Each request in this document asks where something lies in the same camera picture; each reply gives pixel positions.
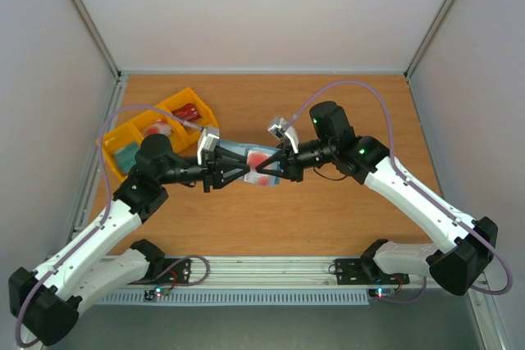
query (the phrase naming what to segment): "wall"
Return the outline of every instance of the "wall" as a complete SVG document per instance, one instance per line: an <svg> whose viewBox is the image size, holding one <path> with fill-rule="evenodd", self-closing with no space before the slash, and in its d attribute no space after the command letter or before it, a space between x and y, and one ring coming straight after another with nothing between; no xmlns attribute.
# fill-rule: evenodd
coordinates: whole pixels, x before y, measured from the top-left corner
<svg viewBox="0 0 525 350"><path fill-rule="evenodd" d="M500 227L515 285L496 303L516 349L525 343L524 26L523 0L458 0L413 77L445 197ZM497 262L487 274L493 289L504 285Z"/></svg>
<svg viewBox="0 0 525 350"><path fill-rule="evenodd" d="M70 0L0 0L0 343L14 348L7 279L66 242L112 86Z"/></svg>
<svg viewBox="0 0 525 350"><path fill-rule="evenodd" d="M403 72L442 0L83 0L122 70Z"/></svg>

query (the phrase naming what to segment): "wooden surface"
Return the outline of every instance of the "wooden surface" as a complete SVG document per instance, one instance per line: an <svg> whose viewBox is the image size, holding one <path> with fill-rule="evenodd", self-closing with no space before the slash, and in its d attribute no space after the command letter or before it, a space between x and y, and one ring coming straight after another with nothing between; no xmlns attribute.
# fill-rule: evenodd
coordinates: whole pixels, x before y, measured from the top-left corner
<svg viewBox="0 0 525 350"><path fill-rule="evenodd" d="M323 85L344 76L330 75L132 75L122 106L154 105L190 86L215 113L223 139L275 146L266 131L273 116L287 119ZM434 173L402 75L353 76L376 88L390 109L396 155L431 189ZM334 100L346 111L356 134L387 144L386 123L376 99L359 86L342 85L318 101ZM119 123L137 112L128 111ZM294 125L301 141L315 138L308 113ZM194 154L195 146L186 154ZM321 171L338 176L331 165ZM118 183L110 174L112 191ZM282 180L273 188L236 181L204 193L168 185L170 198L112 253L122 253L146 238L166 254L204 255L358 255L378 238L426 242L426 235L387 200L354 180L325 180L306 170L304 182ZM104 207L100 184L92 216Z"/></svg>

